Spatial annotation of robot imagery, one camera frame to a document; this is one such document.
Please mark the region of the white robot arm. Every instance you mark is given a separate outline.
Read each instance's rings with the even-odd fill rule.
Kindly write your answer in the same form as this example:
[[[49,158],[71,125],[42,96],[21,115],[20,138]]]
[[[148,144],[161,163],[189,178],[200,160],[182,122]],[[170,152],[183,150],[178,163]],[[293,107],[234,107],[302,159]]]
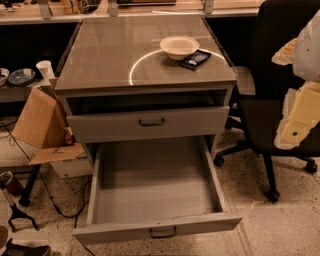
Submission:
[[[298,90],[288,90],[274,139],[277,148],[289,150],[297,147],[320,122],[320,10],[297,38],[274,54],[272,62],[291,64],[294,75],[304,80]]]

